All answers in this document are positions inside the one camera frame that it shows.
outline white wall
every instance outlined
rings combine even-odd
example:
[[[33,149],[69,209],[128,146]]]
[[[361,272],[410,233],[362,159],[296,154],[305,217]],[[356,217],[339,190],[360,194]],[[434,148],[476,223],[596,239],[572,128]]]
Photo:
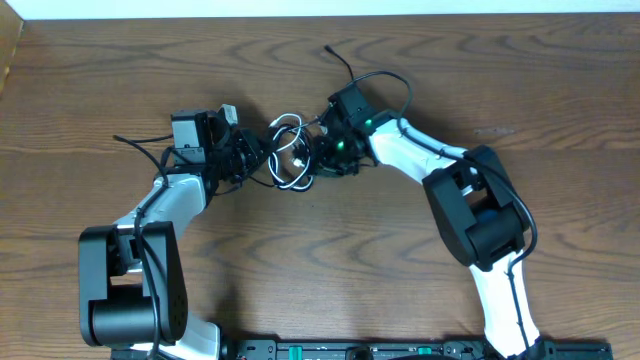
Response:
[[[639,12],[640,0],[7,0],[25,20]]]

